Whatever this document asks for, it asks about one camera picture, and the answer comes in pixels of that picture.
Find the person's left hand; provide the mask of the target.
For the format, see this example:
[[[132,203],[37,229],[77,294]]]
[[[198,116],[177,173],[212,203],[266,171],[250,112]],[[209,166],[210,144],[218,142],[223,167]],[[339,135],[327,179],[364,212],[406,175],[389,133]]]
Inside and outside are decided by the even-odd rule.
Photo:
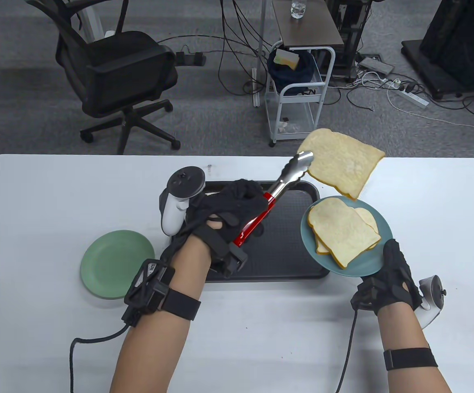
[[[265,212],[268,202],[258,182],[239,179],[220,192],[201,193],[186,210],[186,221],[161,258],[171,262],[190,235],[205,243],[211,253],[211,269],[229,277],[239,271],[248,256],[235,245],[244,227]]]

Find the person's right hand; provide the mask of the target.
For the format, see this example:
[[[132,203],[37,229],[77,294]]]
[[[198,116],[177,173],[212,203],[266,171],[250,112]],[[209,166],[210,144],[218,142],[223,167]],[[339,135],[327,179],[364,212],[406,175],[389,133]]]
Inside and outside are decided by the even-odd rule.
[[[382,268],[362,277],[350,303],[354,310],[373,311],[375,315],[383,307],[394,303],[406,303],[412,310],[421,305],[422,296],[400,245],[394,238],[384,244]]]

